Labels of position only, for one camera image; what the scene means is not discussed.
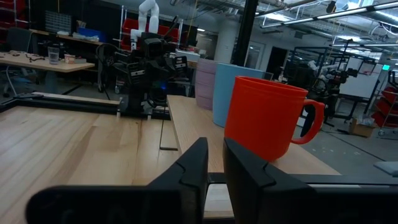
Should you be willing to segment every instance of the mug handle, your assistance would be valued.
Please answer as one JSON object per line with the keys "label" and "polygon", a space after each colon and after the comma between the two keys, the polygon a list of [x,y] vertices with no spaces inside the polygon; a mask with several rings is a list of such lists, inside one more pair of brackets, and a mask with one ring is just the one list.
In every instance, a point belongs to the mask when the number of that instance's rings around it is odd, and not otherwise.
{"label": "mug handle", "polygon": [[315,107],[315,119],[312,123],[312,126],[308,133],[299,139],[292,139],[292,143],[294,144],[305,144],[311,141],[315,135],[319,132],[323,122],[323,111],[325,109],[325,105],[323,103],[319,103],[315,100],[304,100],[303,106],[313,105]]}

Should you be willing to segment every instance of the black pillar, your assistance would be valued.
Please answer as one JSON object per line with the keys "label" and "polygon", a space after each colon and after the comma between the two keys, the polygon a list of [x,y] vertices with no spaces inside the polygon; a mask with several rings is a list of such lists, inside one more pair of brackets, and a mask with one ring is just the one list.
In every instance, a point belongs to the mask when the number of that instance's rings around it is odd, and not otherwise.
{"label": "black pillar", "polygon": [[257,5],[258,0],[246,0],[243,18],[241,21],[241,28],[239,29],[238,43],[236,44],[236,51],[233,55],[235,65],[244,66],[244,60],[246,59],[246,52],[248,51],[249,47],[254,16],[256,16]]}

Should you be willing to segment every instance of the light blue cup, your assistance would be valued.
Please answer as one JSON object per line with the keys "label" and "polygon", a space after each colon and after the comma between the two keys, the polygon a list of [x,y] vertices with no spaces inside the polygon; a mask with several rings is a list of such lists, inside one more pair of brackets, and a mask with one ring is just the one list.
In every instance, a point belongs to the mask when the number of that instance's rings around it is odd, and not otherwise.
{"label": "light blue cup", "polygon": [[264,72],[225,63],[217,65],[213,94],[213,122],[221,127],[225,127],[236,76],[263,78]]}

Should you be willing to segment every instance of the blue bin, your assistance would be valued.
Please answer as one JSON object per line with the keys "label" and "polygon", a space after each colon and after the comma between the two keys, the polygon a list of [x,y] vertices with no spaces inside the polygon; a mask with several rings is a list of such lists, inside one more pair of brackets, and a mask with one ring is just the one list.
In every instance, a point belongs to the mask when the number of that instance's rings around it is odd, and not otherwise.
{"label": "blue bin", "polygon": [[225,127],[236,76],[263,78],[264,72],[225,63],[217,65],[213,94],[213,122],[221,127]]}
{"label": "blue bin", "polygon": [[98,36],[100,42],[106,43],[106,35],[104,32],[79,27],[79,34],[84,35],[86,37]]}

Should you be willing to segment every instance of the office chair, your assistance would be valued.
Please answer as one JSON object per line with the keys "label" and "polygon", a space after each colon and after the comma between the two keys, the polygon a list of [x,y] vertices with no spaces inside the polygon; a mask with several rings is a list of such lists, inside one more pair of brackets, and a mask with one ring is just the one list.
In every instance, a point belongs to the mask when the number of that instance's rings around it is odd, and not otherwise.
{"label": "office chair", "polygon": [[[32,37],[32,32],[30,30],[22,29],[22,28],[18,28],[18,27],[11,27],[8,30],[6,43],[7,43],[7,45],[10,46],[11,50],[21,51],[21,52],[28,52],[29,51],[29,45],[30,45],[31,37]],[[13,71],[10,71],[9,69],[10,69],[10,66],[7,66],[5,71],[1,71],[2,73],[6,74],[7,81],[8,81],[8,83],[5,84],[5,86],[4,86],[4,92],[3,92],[3,96],[4,97],[9,97],[9,94],[7,92],[9,86],[11,87],[12,91],[14,92],[14,94],[17,95],[17,92],[15,91],[14,85],[11,82],[12,78],[17,78],[19,76],[35,75],[35,71],[33,71],[32,73],[28,73],[26,68],[21,68],[21,70],[13,70]],[[14,72],[14,73],[22,72],[22,74],[15,75],[12,78],[10,78],[10,73],[11,72]]]}

